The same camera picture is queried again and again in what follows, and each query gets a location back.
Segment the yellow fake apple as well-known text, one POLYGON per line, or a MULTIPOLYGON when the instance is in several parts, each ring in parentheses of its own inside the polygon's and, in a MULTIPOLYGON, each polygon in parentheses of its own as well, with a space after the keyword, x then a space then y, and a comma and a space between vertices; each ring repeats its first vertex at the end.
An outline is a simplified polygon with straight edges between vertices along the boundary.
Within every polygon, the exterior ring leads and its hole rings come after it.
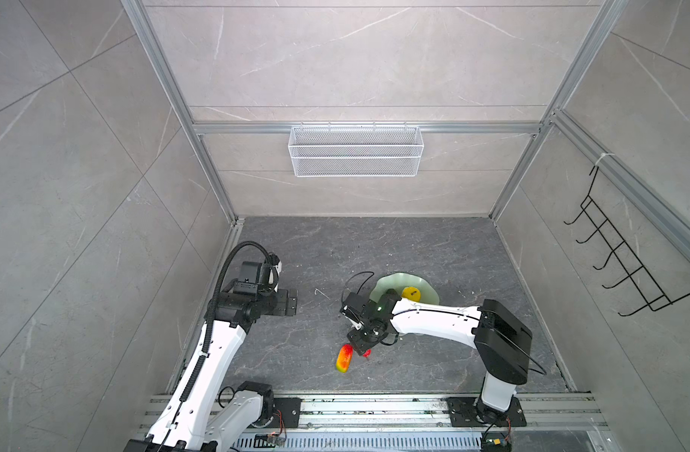
POLYGON ((420 302, 421 292, 417 287, 407 286, 403 288, 401 292, 401 297, 407 299, 408 301, 420 302))

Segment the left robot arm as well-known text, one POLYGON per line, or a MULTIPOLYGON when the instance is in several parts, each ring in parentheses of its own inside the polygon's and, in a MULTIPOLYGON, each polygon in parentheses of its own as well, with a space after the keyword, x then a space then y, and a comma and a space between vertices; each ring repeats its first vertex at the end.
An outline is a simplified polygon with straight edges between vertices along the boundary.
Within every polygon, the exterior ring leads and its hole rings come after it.
POLYGON ((292 316, 297 299, 278 289, 279 259, 246 262, 240 275, 216 291, 209 303, 197 350, 159 418, 126 451, 228 451, 250 428, 283 421, 270 384, 244 382, 218 414, 222 382, 247 333, 262 316, 292 316))

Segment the aluminium mounting rail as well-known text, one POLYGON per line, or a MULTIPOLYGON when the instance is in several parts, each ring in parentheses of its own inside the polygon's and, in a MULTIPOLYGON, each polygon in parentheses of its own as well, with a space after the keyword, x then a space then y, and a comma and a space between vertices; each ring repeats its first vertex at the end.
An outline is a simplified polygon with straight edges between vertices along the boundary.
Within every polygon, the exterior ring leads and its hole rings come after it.
POLYGON ((280 393, 295 429, 247 429, 232 451, 617 451, 590 394, 519 394, 527 426, 454 428, 446 398, 473 394, 280 393))

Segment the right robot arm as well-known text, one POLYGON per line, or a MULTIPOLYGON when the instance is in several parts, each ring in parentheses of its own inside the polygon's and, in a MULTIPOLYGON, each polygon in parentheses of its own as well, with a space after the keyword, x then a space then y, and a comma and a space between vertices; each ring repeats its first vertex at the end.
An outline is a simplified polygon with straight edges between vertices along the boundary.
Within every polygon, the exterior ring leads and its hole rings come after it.
POLYGON ((352 323, 347 338, 360 356, 390 337, 398 340, 408 334, 473 348, 485 368, 481 393, 472 403, 475 420, 486 425, 523 425, 516 420, 516 388, 528 381, 533 333, 500 302, 487 299, 480 306, 440 306, 411 301, 388 290, 379 301, 351 293, 340 312, 352 323))

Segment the green wavy fruit bowl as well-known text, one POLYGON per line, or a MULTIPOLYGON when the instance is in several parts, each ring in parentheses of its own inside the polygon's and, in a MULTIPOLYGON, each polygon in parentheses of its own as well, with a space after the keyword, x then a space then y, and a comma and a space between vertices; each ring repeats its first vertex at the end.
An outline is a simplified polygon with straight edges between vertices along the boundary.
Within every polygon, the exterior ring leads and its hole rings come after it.
POLYGON ((368 295, 363 333, 372 343, 406 334, 437 336, 444 312, 439 296, 424 278, 394 273, 380 278, 368 295))

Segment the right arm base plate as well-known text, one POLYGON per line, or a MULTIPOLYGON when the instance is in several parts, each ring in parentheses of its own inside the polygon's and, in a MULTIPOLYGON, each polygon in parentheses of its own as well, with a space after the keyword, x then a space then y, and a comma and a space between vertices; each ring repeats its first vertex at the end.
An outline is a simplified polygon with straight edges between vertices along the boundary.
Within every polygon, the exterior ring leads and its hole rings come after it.
POLYGON ((505 412, 486 406, 480 397, 447 397, 450 423, 454 428, 527 426, 527 421, 517 397, 512 397, 505 412))

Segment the red yellow fake mango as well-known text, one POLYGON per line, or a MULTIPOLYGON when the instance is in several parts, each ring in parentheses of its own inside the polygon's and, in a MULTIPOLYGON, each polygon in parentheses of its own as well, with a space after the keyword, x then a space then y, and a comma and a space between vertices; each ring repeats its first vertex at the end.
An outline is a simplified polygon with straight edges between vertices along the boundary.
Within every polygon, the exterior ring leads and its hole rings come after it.
POLYGON ((343 345, 336 360, 336 369, 341 373, 346 373, 350 367, 351 361, 354 356, 353 346, 350 344, 343 345))

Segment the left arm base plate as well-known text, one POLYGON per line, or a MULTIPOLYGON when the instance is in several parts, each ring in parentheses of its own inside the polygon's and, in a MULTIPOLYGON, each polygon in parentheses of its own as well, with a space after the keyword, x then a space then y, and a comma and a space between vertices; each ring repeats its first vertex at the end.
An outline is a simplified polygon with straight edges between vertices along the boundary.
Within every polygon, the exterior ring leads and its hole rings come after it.
POLYGON ((255 429, 295 429, 299 426, 303 399, 299 397, 276 397, 266 400, 262 414, 251 425, 255 429))

